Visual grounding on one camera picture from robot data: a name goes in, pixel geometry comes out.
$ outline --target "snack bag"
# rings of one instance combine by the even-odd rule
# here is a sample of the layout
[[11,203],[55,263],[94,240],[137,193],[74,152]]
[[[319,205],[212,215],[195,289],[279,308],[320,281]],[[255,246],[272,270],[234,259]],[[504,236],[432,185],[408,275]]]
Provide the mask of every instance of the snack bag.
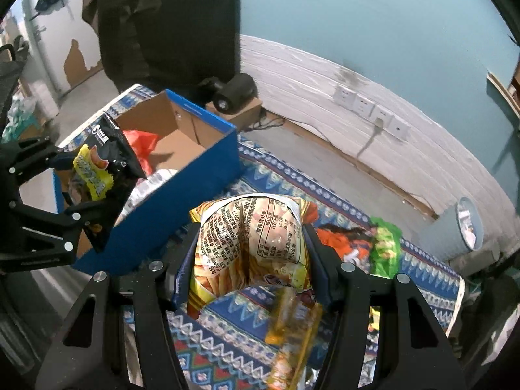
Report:
[[110,199],[103,220],[84,228],[94,249],[105,247],[130,193],[145,177],[122,131],[108,114],[103,114],[77,152],[64,194],[69,205]]
[[399,272],[401,229],[378,217],[373,217],[370,221],[377,226],[374,250],[370,254],[371,274],[391,279]]
[[301,198],[253,193],[206,202],[191,210],[201,223],[187,312],[248,285],[310,287],[302,222],[317,207]]
[[283,331],[280,350],[275,355],[266,380],[271,390],[296,390],[318,332],[323,308],[301,302],[293,308]]
[[152,175],[149,175],[145,180],[140,180],[134,190],[132,191],[128,201],[119,214],[115,225],[117,226],[128,215],[137,208],[143,201],[152,195],[158,188],[163,186],[168,180],[177,174],[178,170],[161,168]]

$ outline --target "blue patterned carpet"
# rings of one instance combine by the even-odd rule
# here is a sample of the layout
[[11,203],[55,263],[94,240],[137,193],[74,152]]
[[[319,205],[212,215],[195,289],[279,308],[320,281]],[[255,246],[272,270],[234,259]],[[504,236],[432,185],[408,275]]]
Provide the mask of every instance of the blue patterned carpet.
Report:
[[[139,86],[107,112],[117,118],[131,107],[153,97]],[[85,128],[67,145],[76,148],[90,131]],[[243,176],[225,195],[251,192],[299,196],[317,204],[319,219],[314,226],[334,224],[344,228],[368,227],[369,217],[334,191],[323,187],[304,172],[270,154],[239,135],[238,149],[244,165]],[[454,323],[464,291],[464,281],[448,266],[401,240],[400,271],[408,274],[446,331]],[[233,292],[206,306],[197,321],[182,310],[168,313],[175,348],[186,378],[204,390],[265,389],[265,379],[276,348],[264,343],[269,310],[274,295],[270,288],[247,288]],[[133,323],[133,311],[125,313]],[[319,369],[331,338],[332,318],[324,317],[308,366]],[[371,382],[377,351],[377,335],[367,336],[365,364],[360,385]]]

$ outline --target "yellow snack bag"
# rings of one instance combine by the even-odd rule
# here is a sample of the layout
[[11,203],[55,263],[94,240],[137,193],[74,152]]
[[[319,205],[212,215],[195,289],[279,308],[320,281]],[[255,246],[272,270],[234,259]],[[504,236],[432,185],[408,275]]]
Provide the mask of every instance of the yellow snack bag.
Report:
[[107,171],[108,161],[101,159],[97,146],[84,144],[73,161],[77,174],[85,181],[92,201],[104,199],[114,186],[114,177]]
[[310,287],[302,222],[317,219],[316,204],[285,195],[254,193],[201,204],[201,223],[187,312],[248,285]]

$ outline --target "cardboard box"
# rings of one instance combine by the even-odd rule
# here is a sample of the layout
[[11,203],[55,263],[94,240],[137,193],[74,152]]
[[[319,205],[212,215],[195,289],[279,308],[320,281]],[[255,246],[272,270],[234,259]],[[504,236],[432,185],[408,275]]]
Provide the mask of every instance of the cardboard box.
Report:
[[[110,113],[104,108],[89,123],[103,111]],[[104,252],[89,250],[89,241],[82,237],[82,257],[73,267],[91,275],[101,270],[113,275],[129,273],[189,222],[192,208],[214,199],[241,174],[235,126],[171,91],[137,103],[116,122],[123,130],[158,134],[160,140],[149,157],[150,164],[155,170],[178,172],[113,229]]]
[[212,102],[206,104],[206,109],[213,114],[225,119],[234,124],[237,131],[245,130],[247,127],[260,120],[260,113],[262,110],[262,100],[253,98],[236,114],[223,114],[215,108]]

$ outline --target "floor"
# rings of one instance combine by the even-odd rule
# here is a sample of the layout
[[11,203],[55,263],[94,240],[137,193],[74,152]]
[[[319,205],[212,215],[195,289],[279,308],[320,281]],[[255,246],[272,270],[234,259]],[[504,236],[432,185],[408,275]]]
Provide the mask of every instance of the floor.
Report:
[[[54,127],[59,133],[58,141],[66,138],[117,95],[114,84],[104,71],[70,91],[54,120]],[[369,216],[382,217],[396,224],[402,230],[403,237],[411,242],[417,242],[417,233],[432,221],[338,154],[287,128],[253,130],[245,135],[331,188]]]
[[244,135],[329,187],[365,214],[394,223],[411,242],[417,242],[417,233],[433,222],[338,154],[284,127],[253,130]]
[[60,114],[53,120],[53,129],[61,142],[93,113],[119,95],[105,71],[100,71],[78,85],[61,100]]

